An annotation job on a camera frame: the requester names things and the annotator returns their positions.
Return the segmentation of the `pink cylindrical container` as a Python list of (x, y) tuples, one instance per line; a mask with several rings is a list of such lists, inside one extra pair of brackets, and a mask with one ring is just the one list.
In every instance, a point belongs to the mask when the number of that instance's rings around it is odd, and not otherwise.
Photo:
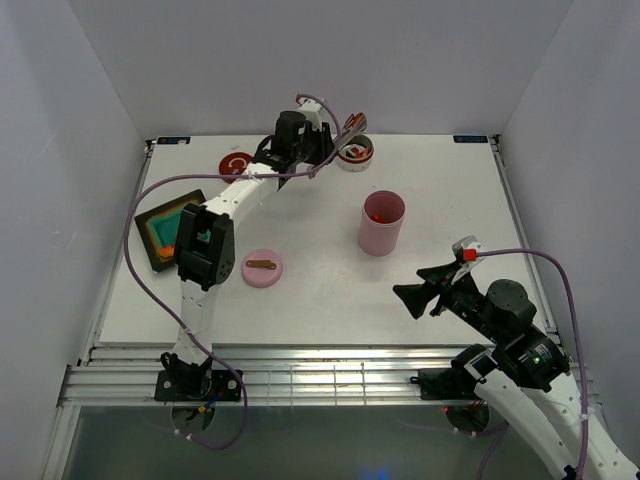
[[(371, 216), (375, 213), (382, 215), (386, 224), (374, 222)], [(396, 247), (405, 213), (405, 202), (397, 193), (388, 190), (371, 193), (362, 207), (357, 235), (360, 249), (371, 256), (389, 255)]]

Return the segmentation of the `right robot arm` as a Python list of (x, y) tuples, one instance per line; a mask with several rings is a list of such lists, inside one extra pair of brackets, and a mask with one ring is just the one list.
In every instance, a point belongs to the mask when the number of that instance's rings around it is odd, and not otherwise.
[(483, 400), (529, 444), (555, 479), (636, 479), (638, 467), (600, 421), (583, 408), (583, 395), (566, 355), (533, 318), (537, 312), (519, 283), (499, 279), (481, 293), (459, 262), (418, 271), (419, 284), (394, 293), (413, 318), (436, 305), (493, 343), (473, 344), (439, 374), (411, 381), (424, 399)]

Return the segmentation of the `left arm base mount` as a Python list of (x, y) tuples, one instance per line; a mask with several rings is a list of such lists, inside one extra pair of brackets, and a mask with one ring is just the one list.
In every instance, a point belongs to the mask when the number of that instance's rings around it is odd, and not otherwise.
[(205, 374), (177, 375), (166, 370), (157, 376), (153, 399), (159, 402), (202, 402), (217, 398), (236, 402), (242, 397), (241, 387), (227, 370), (208, 370)]

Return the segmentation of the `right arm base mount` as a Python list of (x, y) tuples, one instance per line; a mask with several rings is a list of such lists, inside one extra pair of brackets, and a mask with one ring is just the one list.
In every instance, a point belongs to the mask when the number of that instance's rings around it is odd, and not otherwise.
[(422, 400), (479, 400), (474, 389), (480, 380), (465, 369), (419, 369), (409, 382), (419, 387)]

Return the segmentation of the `metal tongs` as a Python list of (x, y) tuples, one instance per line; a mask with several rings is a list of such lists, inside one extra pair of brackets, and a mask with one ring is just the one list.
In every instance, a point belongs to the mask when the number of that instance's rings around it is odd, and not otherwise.
[(363, 132), (350, 132), (350, 133), (344, 133), (343, 132), (343, 128), (342, 128), (342, 132), (341, 135), (339, 137), (339, 139), (336, 141), (337, 144), (337, 148), (339, 150), (343, 149), (347, 144), (351, 143), (353, 138), (356, 137), (357, 135), (362, 134)]

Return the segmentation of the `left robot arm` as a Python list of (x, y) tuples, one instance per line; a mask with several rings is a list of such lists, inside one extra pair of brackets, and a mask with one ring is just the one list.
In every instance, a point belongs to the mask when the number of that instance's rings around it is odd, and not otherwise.
[(235, 230), (268, 196), (279, 191), (299, 164), (322, 164), (335, 148), (330, 125), (318, 108), (283, 111), (274, 133), (265, 138), (243, 174), (222, 193), (181, 212), (175, 260), (181, 286), (180, 332), (161, 363), (171, 383), (190, 399), (205, 397), (212, 387), (209, 356), (213, 316), (221, 285), (235, 264)]

